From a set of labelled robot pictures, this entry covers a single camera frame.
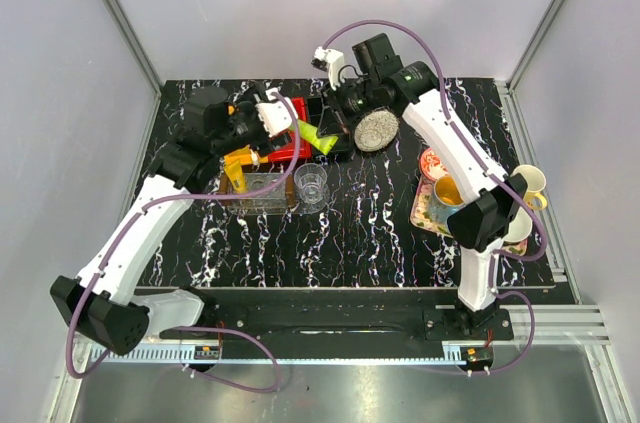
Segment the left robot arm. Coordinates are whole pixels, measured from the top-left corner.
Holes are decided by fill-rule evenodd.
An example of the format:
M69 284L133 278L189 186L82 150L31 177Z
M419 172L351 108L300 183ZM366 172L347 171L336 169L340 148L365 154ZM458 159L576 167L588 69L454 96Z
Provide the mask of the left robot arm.
M195 338L213 333L215 312L194 289L138 297L135 289L147 263L196 200L229 201L210 195L224 156L251 147L268 153L288 142L298 115L276 89L251 85L237 99L218 86L195 90L171 138L156 153L140 192L97 255L76 277L58 277L50 294L68 325L66 353L81 334L117 355L142 339L183 327Z

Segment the blue mug yellow inside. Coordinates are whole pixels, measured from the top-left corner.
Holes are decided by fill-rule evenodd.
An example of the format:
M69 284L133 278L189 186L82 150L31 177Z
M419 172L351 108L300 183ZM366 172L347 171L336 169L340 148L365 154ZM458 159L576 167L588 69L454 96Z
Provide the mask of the blue mug yellow inside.
M432 186L427 208L431 222L444 233L449 233L448 219L465 206L451 175L440 177Z

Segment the floral rectangular tray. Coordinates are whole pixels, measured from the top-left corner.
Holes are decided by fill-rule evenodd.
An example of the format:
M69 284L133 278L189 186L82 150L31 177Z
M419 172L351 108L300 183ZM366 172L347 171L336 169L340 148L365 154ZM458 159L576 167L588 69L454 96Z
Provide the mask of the floral rectangular tray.
M416 190L413 206L410 211L409 220L417 228L424 231L435 233L439 236L452 238L445 225L434 222L430 219L428 209L430 205L430 197L433 183L425 177L421 177ZM511 255L522 256L528 247L527 239L516 243L504 241L502 249Z

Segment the red patterned bowl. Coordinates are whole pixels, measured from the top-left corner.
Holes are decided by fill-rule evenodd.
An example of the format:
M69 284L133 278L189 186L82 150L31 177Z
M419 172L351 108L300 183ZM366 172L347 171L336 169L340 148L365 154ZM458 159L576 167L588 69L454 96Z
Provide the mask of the red patterned bowl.
M448 170L432 148L427 148L422 152L419 159L419 168L422 175L433 182L448 175Z

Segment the clear acrylic toothbrush holder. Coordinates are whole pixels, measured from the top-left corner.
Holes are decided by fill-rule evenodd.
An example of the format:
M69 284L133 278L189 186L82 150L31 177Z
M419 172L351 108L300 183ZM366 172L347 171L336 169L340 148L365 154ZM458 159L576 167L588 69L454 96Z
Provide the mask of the clear acrylic toothbrush holder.
M222 200L220 204L233 213L281 215L296 205L294 178L289 175L283 182L276 173L246 173L249 193L259 192L251 198Z

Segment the orange plastic bin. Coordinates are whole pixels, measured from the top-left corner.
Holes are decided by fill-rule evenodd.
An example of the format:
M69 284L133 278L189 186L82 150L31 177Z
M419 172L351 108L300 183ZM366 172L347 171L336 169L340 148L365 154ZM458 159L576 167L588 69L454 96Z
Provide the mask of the orange plastic bin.
M224 162L230 163L234 160L241 162L242 166L254 166L251 161L250 150L253 150L249 145L244 146L241 149L235 150L224 157Z

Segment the red plastic bin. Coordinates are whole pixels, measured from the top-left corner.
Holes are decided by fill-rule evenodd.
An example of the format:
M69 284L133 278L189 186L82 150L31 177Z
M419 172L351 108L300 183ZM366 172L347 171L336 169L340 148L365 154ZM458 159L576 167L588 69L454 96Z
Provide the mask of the red plastic bin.
M298 118L301 121L308 123L308 111L305 99L302 97L294 97L291 102L293 103ZM294 154L294 149L295 144L293 141L291 141L286 146L279 148L275 152L269 154L267 156L267 160L270 163L289 162ZM302 139L299 158L302 160L308 159L311 157L311 154L311 145L306 140Z

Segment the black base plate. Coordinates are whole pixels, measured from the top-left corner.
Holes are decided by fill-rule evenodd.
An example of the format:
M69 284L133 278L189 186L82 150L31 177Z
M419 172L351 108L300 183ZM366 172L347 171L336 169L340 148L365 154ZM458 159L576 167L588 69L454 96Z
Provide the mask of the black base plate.
M506 308L473 313L457 291L416 288L197 288L204 323L253 335L379 332L420 340L507 342L514 339Z

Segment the white scalloped bowl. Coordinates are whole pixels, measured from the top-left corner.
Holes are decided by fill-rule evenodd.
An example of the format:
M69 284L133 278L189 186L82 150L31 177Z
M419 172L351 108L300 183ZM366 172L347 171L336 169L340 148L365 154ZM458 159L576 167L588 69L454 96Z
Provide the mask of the white scalloped bowl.
M520 208L509 224L509 231L504 237L505 244L517 244L526 240L533 229L533 221L527 212Z

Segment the black plastic bin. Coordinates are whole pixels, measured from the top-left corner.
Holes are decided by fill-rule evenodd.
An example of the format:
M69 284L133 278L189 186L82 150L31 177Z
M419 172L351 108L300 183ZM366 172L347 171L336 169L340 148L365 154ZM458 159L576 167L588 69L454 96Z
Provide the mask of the black plastic bin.
M308 122L315 127L319 127L322 116L321 98L318 96L309 97L305 99L305 103L308 111Z

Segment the green toothpaste tube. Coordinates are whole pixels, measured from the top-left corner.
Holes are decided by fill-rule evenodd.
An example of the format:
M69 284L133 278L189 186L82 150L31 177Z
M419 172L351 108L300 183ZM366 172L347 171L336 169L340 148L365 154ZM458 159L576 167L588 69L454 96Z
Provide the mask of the green toothpaste tube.
M321 137L318 129L303 120L298 120L298 130L301 139L309 143L323 155L328 155L338 142L336 135Z

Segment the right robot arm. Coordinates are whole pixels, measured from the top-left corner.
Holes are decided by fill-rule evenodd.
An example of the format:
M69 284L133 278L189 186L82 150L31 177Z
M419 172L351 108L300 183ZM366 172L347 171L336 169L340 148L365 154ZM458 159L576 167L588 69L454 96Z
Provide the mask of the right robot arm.
M475 140L450 103L443 83L428 64L403 63L388 36L380 33L353 46L360 76L347 80L342 52L318 47L313 67L328 82L320 100L318 134L377 133L375 114L403 120L436 153L448 170L462 205L446 219L461 248L458 301L446 324L468 339L486 332L498 310L494 294L495 253L504 244L527 191L525 179L509 175Z

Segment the white toothbrush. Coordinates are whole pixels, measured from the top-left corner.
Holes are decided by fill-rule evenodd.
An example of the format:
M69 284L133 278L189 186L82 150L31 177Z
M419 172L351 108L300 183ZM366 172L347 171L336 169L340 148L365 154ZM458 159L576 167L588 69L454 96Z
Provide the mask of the white toothbrush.
M261 157L260 157L260 155L259 155L256 151L254 151L254 150L250 150L250 156L251 156L252 164L253 164L254 166L259 166L259 165L260 165L260 163L261 163Z

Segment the clear plastic cup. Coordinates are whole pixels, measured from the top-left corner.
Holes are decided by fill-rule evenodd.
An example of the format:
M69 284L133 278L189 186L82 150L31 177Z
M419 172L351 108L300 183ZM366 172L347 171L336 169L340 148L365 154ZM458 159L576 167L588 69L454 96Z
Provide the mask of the clear plastic cup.
M326 180L326 171L315 163L301 165L294 174L294 184L300 199L306 204L316 204L323 199Z

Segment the yellow toothpaste tube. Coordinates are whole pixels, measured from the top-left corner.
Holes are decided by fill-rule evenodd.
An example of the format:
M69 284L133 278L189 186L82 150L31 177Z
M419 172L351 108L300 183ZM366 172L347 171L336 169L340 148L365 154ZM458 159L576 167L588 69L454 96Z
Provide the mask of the yellow toothpaste tube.
M224 171L235 193L243 194L248 191L247 180L240 161L234 160L226 163Z

